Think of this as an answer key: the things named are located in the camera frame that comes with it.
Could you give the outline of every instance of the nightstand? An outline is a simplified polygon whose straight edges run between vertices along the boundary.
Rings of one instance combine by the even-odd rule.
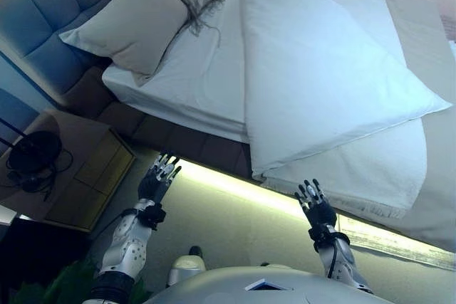
[[[57,110],[41,113],[26,133],[48,130],[56,133],[63,148],[73,155],[71,167],[56,177],[50,197],[30,194],[18,188],[0,187],[0,204],[35,221],[90,232],[135,156],[108,125]],[[6,161],[0,158],[0,184],[10,184]],[[61,153],[57,169],[63,169],[69,155]]]

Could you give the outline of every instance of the blanket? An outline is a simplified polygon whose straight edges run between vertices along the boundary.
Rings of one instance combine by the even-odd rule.
[[[326,175],[333,205],[403,216],[425,178],[417,118],[450,104],[334,0],[242,0],[242,25],[254,177],[293,193]]]

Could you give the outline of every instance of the blue headboard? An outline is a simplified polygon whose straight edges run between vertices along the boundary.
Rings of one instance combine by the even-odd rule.
[[[101,82],[109,64],[64,44],[58,34],[80,26],[110,0],[0,0],[0,52],[58,104],[96,117],[115,98]]]

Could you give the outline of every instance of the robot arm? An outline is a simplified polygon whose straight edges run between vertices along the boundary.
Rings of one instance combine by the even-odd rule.
[[[84,304],[126,304],[132,286],[146,260],[147,242],[152,230],[163,222],[166,213],[160,202],[181,170],[179,158],[160,154],[138,187],[139,201],[122,213],[113,240],[103,257],[103,265]]]
[[[337,216],[320,189],[320,184],[313,180],[315,187],[305,180],[299,185],[301,195],[296,192],[311,229],[309,235],[314,241],[313,247],[319,254],[328,278],[353,286],[367,293],[372,293],[366,280],[356,268],[355,258],[350,250],[347,235],[334,229]]]

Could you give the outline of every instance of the white bed sheet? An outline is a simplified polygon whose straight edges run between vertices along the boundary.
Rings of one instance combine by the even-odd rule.
[[[198,37],[188,28],[182,30],[163,56],[158,72],[144,86],[136,86],[131,72],[114,63],[103,73],[103,82],[121,102],[138,110],[248,142],[239,10],[239,0],[225,0],[202,16],[217,29],[204,27]]]

